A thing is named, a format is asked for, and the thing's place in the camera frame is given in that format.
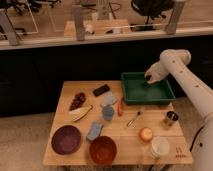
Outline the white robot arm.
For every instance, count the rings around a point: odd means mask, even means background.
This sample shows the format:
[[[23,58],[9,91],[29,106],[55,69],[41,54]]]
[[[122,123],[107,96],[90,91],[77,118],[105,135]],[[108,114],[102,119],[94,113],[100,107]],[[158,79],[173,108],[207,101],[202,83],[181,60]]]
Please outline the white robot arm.
[[[205,122],[200,134],[203,146],[197,152],[194,171],[213,171],[213,90],[187,68],[190,61],[188,50],[167,49],[145,76],[150,77],[148,83],[152,84],[171,74],[183,89]]]

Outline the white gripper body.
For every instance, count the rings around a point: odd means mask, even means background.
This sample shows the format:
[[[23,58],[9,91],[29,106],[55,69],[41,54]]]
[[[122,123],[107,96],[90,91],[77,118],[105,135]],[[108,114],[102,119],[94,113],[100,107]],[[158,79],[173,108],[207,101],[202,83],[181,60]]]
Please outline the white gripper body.
[[[167,77],[167,70],[161,62],[156,62],[145,72],[148,83],[153,84]]]

